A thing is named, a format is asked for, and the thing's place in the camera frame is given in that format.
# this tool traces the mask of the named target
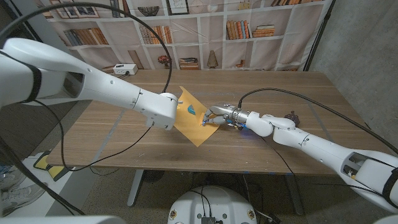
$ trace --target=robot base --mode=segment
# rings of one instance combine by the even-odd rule
[[[213,218],[209,218],[209,204],[205,198],[203,198],[202,204],[202,196],[200,195],[202,187],[197,187],[193,191],[199,194],[188,191],[174,202],[170,209],[168,224],[201,224],[203,223],[202,219],[209,224],[257,223],[252,205],[235,191],[214,185],[203,187],[203,195],[209,200]],[[203,205],[205,206],[206,217],[203,214]]]

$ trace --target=table top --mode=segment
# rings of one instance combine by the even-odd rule
[[[145,90],[160,93],[168,70],[139,70],[125,79]],[[364,125],[363,120],[339,91],[319,72],[258,72],[227,70],[173,71],[167,92],[177,97],[185,87],[207,108],[215,103],[235,106],[245,93],[264,87],[282,88],[303,94]],[[386,146],[369,134],[329,111],[301,98],[275,91],[262,91],[246,97],[242,109],[284,117],[292,110],[299,116],[298,128],[330,139],[344,147],[389,153]],[[65,135],[65,160],[71,166],[84,166],[119,152],[134,143],[146,130],[146,118],[133,110],[93,101]],[[295,174],[329,175],[334,172],[298,149],[265,138],[288,163]],[[223,125],[201,146],[193,145],[182,133],[152,128],[134,147],[103,160],[98,167],[288,174],[280,156],[248,129],[239,131]],[[61,165],[60,144],[47,162]]]

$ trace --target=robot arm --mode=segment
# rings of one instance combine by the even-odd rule
[[[142,113],[148,127],[170,130],[175,122],[173,94],[143,90],[34,40],[9,39],[1,53],[0,108],[25,101],[37,90],[35,99],[46,105],[98,100]]]
[[[300,149],[307,155],[333,169],[352,189],[370,202],[398,213],[398,158],[378,151],[349,149],[307,133],[295,127],[287,118],[276,118],[257,112],[247,112],[230,105],[212,106],[203,117],[205,123],[223,124],[231,120],[238,127],[247,127],[261,137],[274,132],[279,144]]]

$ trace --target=bookshelf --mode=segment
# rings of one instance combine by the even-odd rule
[[[109,0],[93,1],[109,4]],[[211,1],[217,4],[216,12],[207,12],[206,5]],[[271,7],[273,0],[250,1],[251,9],[238,10],[239,0],[201,0],[203,13],[170,16],[166,0],[127,0],[130,13],[139,17],[149,26],[169,26],[173,32],[173,43],[166,44],[172,57],[173,68],[180,69],[178,60],[196,57],[200,69],[208,70],[206,63],[211,50],[218,61],[216,69],[223,70],[285,70],[302,69],[322,20],[330,7],[331,0],[309,2],[288,6]],[[138,7],[159,6],[156,16],[145,17]],[[140,23],[128,17],[113,18],[111,11],[98,9],[100,18],[61,19],[56,12],[52,23],[59,36],[68,29],[100,28],[109,45],[81,45],[68,47],[73,55],[80,55],[86,62],[109,52],[101,61],[101,67],[117,63],[134,63],[129,55],[135,50],[145,69],[161,69],[157,57],[165,55],[159,44],[145,44],[140,32]],[[273,24],[272,37],[229,40],[226,31],[227,21],[247,21],[251,30],[257,26]],[[243,67],[235,64],[245,60]]]

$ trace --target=black band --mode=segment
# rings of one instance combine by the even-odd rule
[[[29,103],[29,102],[34,101],[36,99],[37,95],[39,94],[40,87],[42,86],[42,72],[38,68],[36,68],[35,66],[26,64],[25,62],[21,62],[20,60],[17,60],[17,59],[11,57],[10,55],[8,55],[8,54],[6,54],[6,53],[4,53],[2,51],[0,51],[0,54],[4,55],[6,57],[9,57],[9,58],[11,58],[11,59],[23,64],[23,65],[25,65],[26,67],[28,67],[32,71],[32,73],[33,73],[32,91],[30,91],[29,97],[26,100],[21,101],[20,103]]]
[[[383,195],[384,199],[388,203],[390,203],[390,205],[392,205],[394,208],[398,208],[398,206],[396,204],[394,204],[394,202],[392,202],[390,199],[392,187],[398,180],[398,168],[393,169],[391,172],[392,172],[391,176],[388,178],[386,184],[384,184],[382,195]]]

